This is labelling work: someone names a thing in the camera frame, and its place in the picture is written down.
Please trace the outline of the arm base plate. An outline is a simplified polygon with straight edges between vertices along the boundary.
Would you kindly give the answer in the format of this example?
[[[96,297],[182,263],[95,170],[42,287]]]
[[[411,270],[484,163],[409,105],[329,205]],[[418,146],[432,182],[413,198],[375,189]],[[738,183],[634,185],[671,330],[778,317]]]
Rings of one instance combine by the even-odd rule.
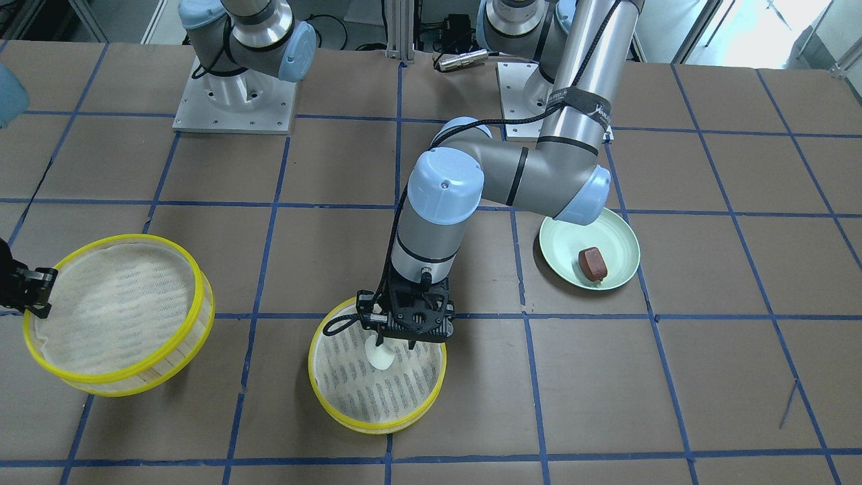
[[[173,129],[187,133],[288,135],[297,83],[246,70],[188,79]]]
[[[544,113],[551,102],[568,101],[568,104],[590,117],[605,129],[603,140],[614,138],[609,126],[612,107],[600,95],[586,92],[578,87],[555,96],[554,85],[545,79],[538,63],[505,62],[498,64],[498,83],[502,114],[506,120],[530,119]]]

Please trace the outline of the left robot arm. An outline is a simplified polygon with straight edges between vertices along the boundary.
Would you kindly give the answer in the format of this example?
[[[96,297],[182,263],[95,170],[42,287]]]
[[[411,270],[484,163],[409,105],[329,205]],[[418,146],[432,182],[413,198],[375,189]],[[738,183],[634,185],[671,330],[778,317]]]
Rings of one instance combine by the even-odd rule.
[[[453,334],[449,272],[482,199],[556,220],[598,218],[611,175],[597,163],[640,1],[484,1],[476,34],[483,47],[537,61],[550,83],[537,100],[534,148],[496,140],[492,120],[444,124],[418,158],[399,199],[376,291],[357,294],[344,317],[374,331],[369,350],[391,339],[443,343]]]

